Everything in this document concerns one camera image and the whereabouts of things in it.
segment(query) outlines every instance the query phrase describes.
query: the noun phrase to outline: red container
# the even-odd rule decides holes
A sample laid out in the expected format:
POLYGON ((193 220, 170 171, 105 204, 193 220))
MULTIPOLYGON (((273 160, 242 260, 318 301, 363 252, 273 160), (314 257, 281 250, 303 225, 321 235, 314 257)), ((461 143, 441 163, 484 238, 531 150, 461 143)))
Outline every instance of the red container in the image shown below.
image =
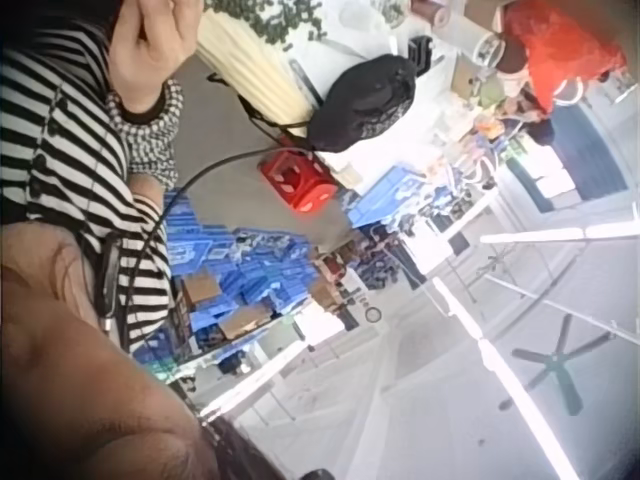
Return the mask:
POLYGON ((329 169, 314 155, 278 152, 260 164, 278 195, 300 213, 321 210, 338 190, 329 169))

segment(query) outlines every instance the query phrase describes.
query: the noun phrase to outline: brown box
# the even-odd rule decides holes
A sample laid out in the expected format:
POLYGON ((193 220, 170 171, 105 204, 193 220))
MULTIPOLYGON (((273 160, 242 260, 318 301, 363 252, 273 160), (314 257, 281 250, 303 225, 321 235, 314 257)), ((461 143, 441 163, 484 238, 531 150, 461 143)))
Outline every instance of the brown box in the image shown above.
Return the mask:
POLYGON ((182 282, 190 310, 198 303, 217 297, 222 292, 218 281, 209 273, 206 267, 201 268, 196 273, 185 275, 182 277, 182 282))
POLYGON ((342 297, 335 285, 326 278, 319 277, 309 289, 311 297, 325 310, 331 311, 342 303, 342 297))
POLYGON ((271 310, 264 305, 240 307, 228 320, 218 324, 228 340, 233 340, 243 333, 255 330, 271 319, 271 310))

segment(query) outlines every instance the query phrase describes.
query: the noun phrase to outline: white tabletop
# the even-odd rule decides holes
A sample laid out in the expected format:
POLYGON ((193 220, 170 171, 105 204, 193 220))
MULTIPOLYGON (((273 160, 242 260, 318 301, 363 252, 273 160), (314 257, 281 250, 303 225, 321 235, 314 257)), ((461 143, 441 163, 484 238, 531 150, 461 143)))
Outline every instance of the white tabletop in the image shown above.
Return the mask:
MULTIPOLYGON (((341 11, 352 0, 324 0, 322 6, 323 28, 328 39, 339 42, 359 54, 349 55, 321 42, 309 42, 307 33, 296 32, 290 41, 293 48, 289 58, 295 59, 321 97, 325 97, 338 77, 347 69, 378 56, 396 53, 395 38, 399 54, 406 54, 407 41, 419 35, 429 35, 428 23, 409 16, 396 29, 364 33, 346 28, 341 23, 341 11)), ((456 0, 450 7, 462 11, 464 1, 456 0)), ((359 181, 349 185, 360 194, 366 193, 391 167, 396 164, 424 166, 441 155, 429 144, 429 131, 447 108, 443 99, 450 90, 457 51, 437 39, 434 40, 432 62, 437 65, 418 78, 413 105, 394 126, 382 135, 362 140, 348 150, 334 154, 322 153, 323 161, 340 177, 339 172, 347 166, 356 173, 359 181)), ((313 98, 301 86, 307 98, 313 98)))

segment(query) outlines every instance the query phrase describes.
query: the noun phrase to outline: ceiling fan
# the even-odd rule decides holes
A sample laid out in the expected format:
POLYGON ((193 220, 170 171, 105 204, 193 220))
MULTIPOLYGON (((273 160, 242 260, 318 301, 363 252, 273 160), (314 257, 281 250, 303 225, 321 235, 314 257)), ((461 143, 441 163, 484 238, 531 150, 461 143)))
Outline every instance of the ceiling fan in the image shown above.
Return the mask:
MULTIPOLYGON (((613 339, 615 335, 607 332, 579 346, 575 350, 565 353, 564 348, 567 345, 569 328, 571 327, 572 319, 573 316, 570 314, 564 316, 564 319, 562 320, 562 328, 560 329, 560 336, 558 337, 558 343, 556 344, 555 350, 551 354, 543 354, 532 352, 530 350, 524 350, 522 348, 516 348, 511 352, 511 355, 520 360, 544 365, 544 368, 540 371, 540 373, 533 377, 529 381, 529 383, 524 386, 524 389, 526 391, 533 390, 535 387, 540 385, 550 374, 554 373, 556 376, 556 380, 558 381, 558 386, 560 387, 560 393, 562 394, 567 413, 571 416, 576 416, 582 411, 582 398, 580 398, 580 394, 578 394, 578 390, 573 383, 571 375, 569 375, 569 372, 565 368, 565 364, 569 360, 573 360, 574 358, 580 357, 604 345, 609 340, 613 339)), ((500 402, 498 408, 501 411, 505 411, 512 406, 513 399, 509 398, 507 400, 504 400, 503 402, 500 402)))

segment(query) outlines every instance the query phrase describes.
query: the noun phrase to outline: black bag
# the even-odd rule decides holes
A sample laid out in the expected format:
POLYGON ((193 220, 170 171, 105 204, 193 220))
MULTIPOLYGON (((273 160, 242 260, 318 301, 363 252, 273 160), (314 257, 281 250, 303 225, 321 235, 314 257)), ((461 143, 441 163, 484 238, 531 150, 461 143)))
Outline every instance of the black bag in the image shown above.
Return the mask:
POLYGON ((416 67, 383 55, 344 72, 309 122, 307 140, 321 152, 342 152, 387 131, 411 107, 416 67))

